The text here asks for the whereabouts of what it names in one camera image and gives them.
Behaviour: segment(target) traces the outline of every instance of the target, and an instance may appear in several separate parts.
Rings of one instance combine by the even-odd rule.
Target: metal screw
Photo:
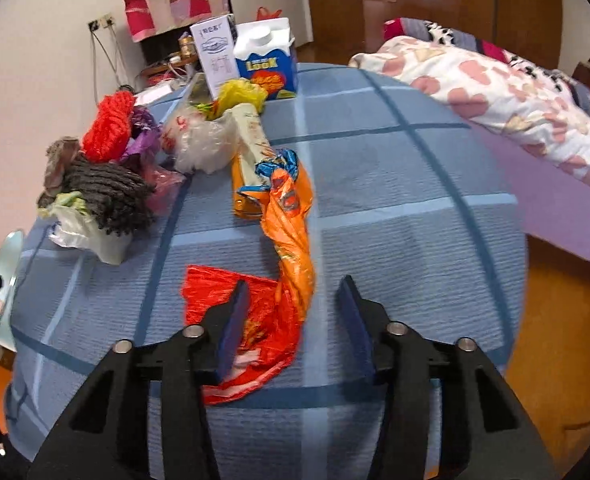
[[[204,333],[204,327],[201,325],[190,325],[182,330],[184,337],[199,337]]]
[[[127,354],[132,348],[133,343],[127,339],[122,339],[121,341],[117,341],[117,343],[112,346],[112,351],[117,354]]]
[[[408,326],[399,321],[392,321],[386,325],[386,332],[392,335],[405,335],[408,332]]]
[[[458,339],[457,346],[465,352],[472,352],[478,345],[470,337],[462,337]]]

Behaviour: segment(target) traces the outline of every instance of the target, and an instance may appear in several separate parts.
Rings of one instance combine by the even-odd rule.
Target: mirror
[[[10,327],[12,300],[17,282],[17,267],[24,246],[24,231],[18,229],[10,233],[0,247],[0,276],[3,284],[0,289],[0,345],[15,352],[14,339]]]

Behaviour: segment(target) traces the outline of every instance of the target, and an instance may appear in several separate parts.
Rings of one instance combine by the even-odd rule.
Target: brown cabinet
[[[385,21],[404,16],[440,23],[556,68],[562,0],[309,0],[316,46],[374,52]]]

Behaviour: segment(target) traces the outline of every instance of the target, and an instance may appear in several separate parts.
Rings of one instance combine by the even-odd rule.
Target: red yarn bundle
[[[90,162],[109,162],[120,158],[130,139],[130,114],[135,97],[120,91],[104,97],[97,117],[82,139],[82,149]]]

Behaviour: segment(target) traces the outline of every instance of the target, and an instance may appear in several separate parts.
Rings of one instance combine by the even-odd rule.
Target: white comforter with pink pattern
[[[482,54],[406,36],[387,41],[377,54],[353,56],[349,65],[421,90],[590,186],[590,118],[525,73]]]

